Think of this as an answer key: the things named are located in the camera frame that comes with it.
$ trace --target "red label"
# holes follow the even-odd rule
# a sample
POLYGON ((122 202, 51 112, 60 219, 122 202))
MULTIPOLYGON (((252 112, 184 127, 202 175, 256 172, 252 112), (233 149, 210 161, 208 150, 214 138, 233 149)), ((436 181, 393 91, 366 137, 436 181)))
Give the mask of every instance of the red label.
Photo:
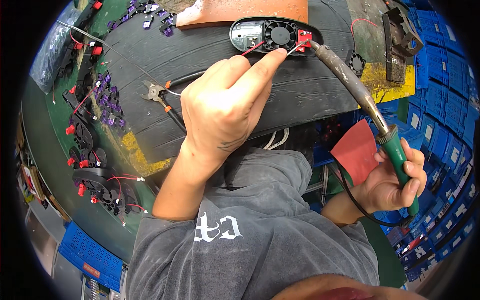
POLYGON ((100 272, 92 268, 89 264, 84 263, 84 270, 92 274, 93 276, 100 278, 100 272))

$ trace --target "tattoo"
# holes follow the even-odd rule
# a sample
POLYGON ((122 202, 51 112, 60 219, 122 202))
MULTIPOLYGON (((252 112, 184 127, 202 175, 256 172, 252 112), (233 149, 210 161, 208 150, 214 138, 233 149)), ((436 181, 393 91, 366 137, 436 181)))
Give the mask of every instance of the tattoo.
POLYGON ((218 146, 217 148, 220 149, 220 150, 223 150, 225 152, 231 152, 232 149, 237 146, 237 145, 241 145, 243 144, 246 140, 247 140, 247 133, 245 133, 241 138, 239 139, 236 139, 234 141, 231 141, 231 142, 221 142, 221 146, 218 146))

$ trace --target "gray t-shirt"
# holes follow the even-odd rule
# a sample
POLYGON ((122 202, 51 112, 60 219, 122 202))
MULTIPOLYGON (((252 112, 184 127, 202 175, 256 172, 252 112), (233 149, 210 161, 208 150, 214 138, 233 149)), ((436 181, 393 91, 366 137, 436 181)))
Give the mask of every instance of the gray t-shirt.
POLYGON ((229 189, 224 183, 205 193, 197 219, 146 214, 128 299, 270 299, 320 274, 378 285, 362 224, 338 228, 302 199, 311 176, 299 152, 253 148, 227 180, 229 189))

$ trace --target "red paper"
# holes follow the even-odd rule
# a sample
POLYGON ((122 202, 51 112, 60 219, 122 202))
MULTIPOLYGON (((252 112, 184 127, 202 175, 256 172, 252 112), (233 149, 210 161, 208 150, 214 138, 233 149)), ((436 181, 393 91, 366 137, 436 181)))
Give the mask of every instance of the red paper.
POLYGON ((375 138, 365 119, 353 125, 331 151, 352 177, 354 186, 364 182, 378 166, 373 158, 376 152, 375 138))

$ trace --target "yellow paint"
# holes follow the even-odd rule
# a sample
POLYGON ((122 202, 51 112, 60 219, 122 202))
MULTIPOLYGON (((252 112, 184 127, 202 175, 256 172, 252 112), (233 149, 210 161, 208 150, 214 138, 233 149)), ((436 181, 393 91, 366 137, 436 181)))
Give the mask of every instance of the yellow paint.
POLYGON ((173 159, 169 158, 153 164, 149 164, 143 152, 140 150, 137 139, 132 132, 127 133, 123 137, 122 142, 126 146, 127 150, 130 151, 130 162, 132 163, 132 166, 142 176, 146 177, 163 171, 169 168, 173 163, 173 159))
POLYGON ((381 62, 365 64, 360 81, 370 91, 375 103, 388 102, 415 94, 415 68, 413 66, 407 66, 405 84, 396 84, 387 81, 386 78, 386 67, 381 62))

